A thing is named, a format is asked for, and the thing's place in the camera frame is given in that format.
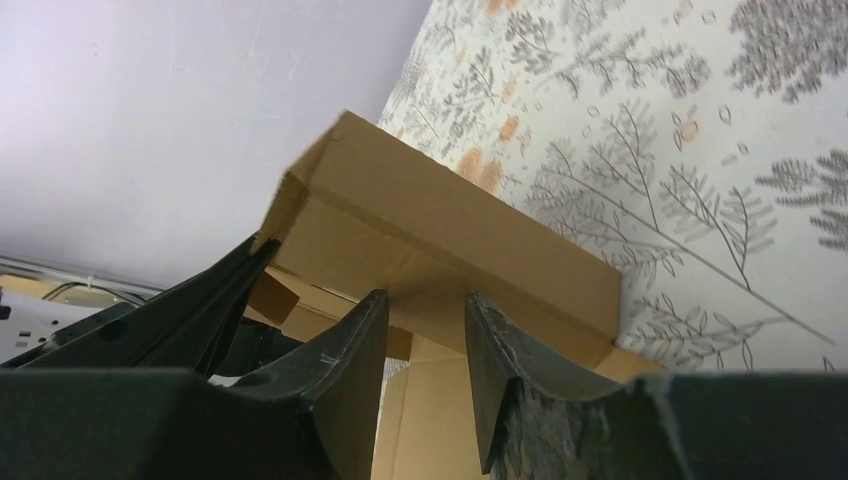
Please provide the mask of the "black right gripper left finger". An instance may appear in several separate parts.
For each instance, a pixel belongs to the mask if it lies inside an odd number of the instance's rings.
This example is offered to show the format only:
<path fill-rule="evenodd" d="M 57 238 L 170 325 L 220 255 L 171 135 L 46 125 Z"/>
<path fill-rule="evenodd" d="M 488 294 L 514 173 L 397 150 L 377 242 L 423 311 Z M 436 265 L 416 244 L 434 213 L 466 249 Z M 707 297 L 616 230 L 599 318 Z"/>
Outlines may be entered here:
<path fill-rule="evenodd" d="M 242 479 L 367 479 L 388 340 L 389 295 L 375 289 L 335 325 L 242 377 Z"/>

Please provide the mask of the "brown cardboard box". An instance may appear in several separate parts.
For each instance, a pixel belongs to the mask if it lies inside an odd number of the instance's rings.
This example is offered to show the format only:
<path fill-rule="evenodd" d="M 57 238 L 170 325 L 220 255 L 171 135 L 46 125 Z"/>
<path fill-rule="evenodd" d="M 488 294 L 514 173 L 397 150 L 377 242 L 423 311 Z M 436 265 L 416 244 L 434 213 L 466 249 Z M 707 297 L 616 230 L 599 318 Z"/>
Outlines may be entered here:
<path fill-rule="evenodd" d="M 370 291 L 390 300 L 371 475 L 477 479 L 465 299 L 488 296 L 526 332 L 617 382 L 655 363 L 615 346 L 621 276 L 364 118 L 344 112 L 287 169 L 260 228 L 268 271 L 299 299 L 307 339 Z"/>

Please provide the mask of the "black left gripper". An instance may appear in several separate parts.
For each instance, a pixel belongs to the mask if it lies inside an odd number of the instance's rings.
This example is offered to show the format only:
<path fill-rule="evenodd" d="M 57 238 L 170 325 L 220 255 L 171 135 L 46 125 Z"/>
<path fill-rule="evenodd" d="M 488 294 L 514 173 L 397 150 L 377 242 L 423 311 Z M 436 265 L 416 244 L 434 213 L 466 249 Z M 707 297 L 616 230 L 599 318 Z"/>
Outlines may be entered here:
<path fill-rule="evenodd" d="M 281 243 L 248 238 L 206 270 L 141 306 L 121 302 L 62 327 L 2 368 L 184 368 L 241 377 L 299 346 L 243 317 Z"/>

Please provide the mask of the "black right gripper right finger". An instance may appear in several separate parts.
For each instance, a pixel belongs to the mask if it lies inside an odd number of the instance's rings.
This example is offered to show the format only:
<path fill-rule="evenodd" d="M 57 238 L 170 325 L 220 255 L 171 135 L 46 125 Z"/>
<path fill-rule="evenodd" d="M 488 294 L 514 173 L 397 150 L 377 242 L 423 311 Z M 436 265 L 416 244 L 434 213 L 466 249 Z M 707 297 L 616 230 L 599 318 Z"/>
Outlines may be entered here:
<path fill-rule="evenodd" d="M 480 292 L 465 301 L 476 439 L 493 479 L 633 479 L 604 415 L 581 402 L 621 385 L 548 347 Z"/>

